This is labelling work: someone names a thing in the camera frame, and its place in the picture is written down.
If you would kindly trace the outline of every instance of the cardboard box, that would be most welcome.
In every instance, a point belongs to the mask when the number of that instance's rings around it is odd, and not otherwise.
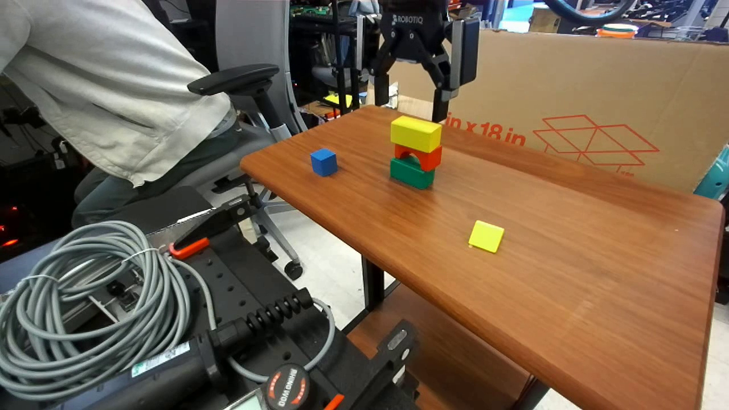
[[[727,69],[727,46],[483,33],[447,126],[688,193],[729,142]],[[389,77],[398,109],[427,119],[425,71]]]

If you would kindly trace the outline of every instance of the yellow block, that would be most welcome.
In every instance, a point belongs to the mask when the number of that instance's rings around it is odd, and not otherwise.
[[[389,142],[410,151],[433,152],[440,146],[441,126],[400,117],[389,126]]]
[[[468,246],[497,252],[502,246],[504,232],[505,231],[502,226],[475,222],[468,238]]]

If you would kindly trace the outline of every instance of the floor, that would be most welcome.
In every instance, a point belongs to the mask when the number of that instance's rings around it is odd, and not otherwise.
[[[332,305],[336,325],[347,325],[358,313],[361,313],[360,256],[295,209],[279,207],[273,211],[273,222],[293,244],[304,264],[304,273],[295,280],[295,287],[308,287],[317,298]],[[703,383],[703,410],[725,410],[729,403],[727,342],[729,305],[716,305]],[[537,410],[572,407],[577,405],[555,392],[549,392],[537,405]]]

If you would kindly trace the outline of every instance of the green block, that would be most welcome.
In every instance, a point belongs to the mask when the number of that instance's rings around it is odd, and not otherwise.
[[[389,178],[414,189],[433,187],[435,170],[421,170],[414,158],[389,160]]]

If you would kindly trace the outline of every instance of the chair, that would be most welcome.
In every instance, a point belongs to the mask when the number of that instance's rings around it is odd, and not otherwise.
[[[189,91],[211,96],[230,94],[235,108],[251,119],[243,132],[258,135],[226,158],[193,170],[177,187],[195,187],[211,207],[238,206],[258,228],[258,246],[268,256],[265,234],[290,256],[284,273],[298,277],[303,264],[268,217],[268,193],[254,191],[242,174],[238,160],[258,148],[287,138],[304,124],[293,102],[287,62],[290,0],[218,0],[217,2],[217,62],[218,71],[189,84]]]

